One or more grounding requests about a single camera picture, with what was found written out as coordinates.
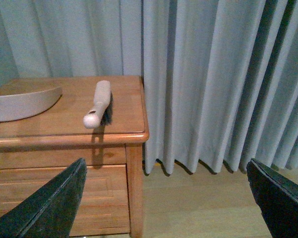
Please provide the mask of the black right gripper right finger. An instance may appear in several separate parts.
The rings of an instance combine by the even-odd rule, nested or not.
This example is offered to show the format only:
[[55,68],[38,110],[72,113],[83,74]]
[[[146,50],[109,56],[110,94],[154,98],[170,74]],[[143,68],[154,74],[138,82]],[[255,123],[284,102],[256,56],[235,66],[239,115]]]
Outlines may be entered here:
[[298,185],[251,159],[247,176],[256,204],[274,238],[298,238]]

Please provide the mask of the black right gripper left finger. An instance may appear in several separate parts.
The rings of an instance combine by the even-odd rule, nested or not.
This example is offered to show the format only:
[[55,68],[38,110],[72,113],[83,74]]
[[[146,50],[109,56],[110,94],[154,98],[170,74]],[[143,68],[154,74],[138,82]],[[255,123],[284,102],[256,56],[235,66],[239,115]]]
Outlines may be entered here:
[[68,238],[86,173],[85,159],[80,158],[0,217],[0,238]]

